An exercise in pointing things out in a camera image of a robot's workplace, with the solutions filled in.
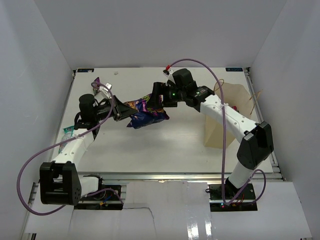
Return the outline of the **dark blue purple snack bag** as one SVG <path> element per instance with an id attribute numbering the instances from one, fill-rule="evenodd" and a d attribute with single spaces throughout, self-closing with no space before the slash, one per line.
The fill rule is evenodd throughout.
<path id="1" fill-rule="evenodd" d="M 139 129 L 170 119 L 163 108 L 155 109 L 152 107 L 147 107 L 147 103 L 150 100 L 151 95 L 152 94 L 150 93 L 139 99 L 127 101 L 124 103 L 126 106 L 137 110 L 137 113 L 130 116 L 131 120 L 126 126 L 127 128 Z"/>

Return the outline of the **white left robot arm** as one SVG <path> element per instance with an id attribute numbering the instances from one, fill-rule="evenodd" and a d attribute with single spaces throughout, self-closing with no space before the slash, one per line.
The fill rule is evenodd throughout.
<path id="1" fill-rule="evenodd" d="M 106 187 L 97 176 L 80 176 L 77 168 L 96 140 L 101 124 L 108 118 L 121 121 L 137 113 L 116 96 L 97 101 L 92 94 L 79 98 L 79 112 L 74 118 L 74 130 L 63 150 L 39 169 L 40 199 L 46 205 L 78 204 L 88 194 L 99 200 L 105 196 Z"/>

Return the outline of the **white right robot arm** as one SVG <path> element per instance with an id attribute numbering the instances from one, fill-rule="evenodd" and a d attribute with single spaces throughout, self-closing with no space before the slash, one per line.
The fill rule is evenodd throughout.
<path id="1" fill-rule="evenodd" d="M 236 200 L 244 193 L 244 185 L 254 170 L 274 151 L 271 126 L 257 123 L 222 102 L 222 96 L 207 86 L 198 86 L 191 72 L 182 68 L 165 69 L 167 82 L 154 82 L 148 108 L 176 108 L 179 102 L 194 108 L 229 130 L 239 142 L 237 164 L 227 178 L 226 195 Z"/>

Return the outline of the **small purple candy packet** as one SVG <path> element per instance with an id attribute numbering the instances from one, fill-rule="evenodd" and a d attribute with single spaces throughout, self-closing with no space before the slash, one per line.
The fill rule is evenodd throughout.
<path id="1" fill-rule="evenodd" d="M 97 77 L 92 83 L 92 91 L 93 91 L 93 95 L 96 96 L 99 92 L 100 92 L 100 78 Z"/>

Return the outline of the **left black XDOF label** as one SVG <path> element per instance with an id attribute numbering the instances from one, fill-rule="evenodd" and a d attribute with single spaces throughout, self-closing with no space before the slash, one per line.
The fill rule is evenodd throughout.
<path id="1" fill-rule="evenodd" d="M 77 73 L 93 73 L 94 72 L 94 68 L 78 68 L 77 69 Z"/>

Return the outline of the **black xdof label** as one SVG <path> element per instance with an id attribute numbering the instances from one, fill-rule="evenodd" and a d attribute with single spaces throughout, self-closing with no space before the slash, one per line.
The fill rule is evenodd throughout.
<path id="1" fill-rule="evenodd" d="M 243 68 L 241 67 L 226 67 L 225 70 L 227 72 L 243 72 Z"/>
<path id="2" fill-rule="evenodd" d="M 94 68 L 78 68 L 77 69 L 77 73 L 93 73 L 94 72 Z"/>

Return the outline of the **teal white snack packet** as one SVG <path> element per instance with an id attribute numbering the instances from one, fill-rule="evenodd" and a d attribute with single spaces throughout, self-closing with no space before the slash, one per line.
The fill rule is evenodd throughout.
<path id="1" fill-rule="evenodd" d="M 74 136 L 74 126 L 71 125 L 71 126 L 65 127 L 65 128 L 63 129 L 63 136 L 62 136 L 62 138 L 61 138 L 61 142 L 64 142 L 64 141 L 66 141 L 66 140 L 69 140 L 69 139 L 72 138 L 73 136 Z M 65 148 L 66 145 L 67 145 L 66 142 L 65 142 L 65 143 L 61 143 L 61 144 L 59 145 L 58 154 L 60 154 L 60 153 L 64 150 L 64 148 Z"/>

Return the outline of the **right black XDOF label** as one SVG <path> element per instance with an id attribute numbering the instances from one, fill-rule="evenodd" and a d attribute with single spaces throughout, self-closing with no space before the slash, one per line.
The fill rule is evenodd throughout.
<path id="1" fill-rule="evenodd" d="M 243 72 L 243 68 L 241 67 L 226 67 L 225 70 L 227 72 Z"/>

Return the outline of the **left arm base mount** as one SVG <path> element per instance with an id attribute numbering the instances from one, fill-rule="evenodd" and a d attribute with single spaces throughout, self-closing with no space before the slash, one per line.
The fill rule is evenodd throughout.
<path id="1" fill-rule="evenodd" d="M 75 210 L 122 210 L 125 196 L 121 185 L 102 184 L 98 194 L 82 197 L 74 207 Z"/>

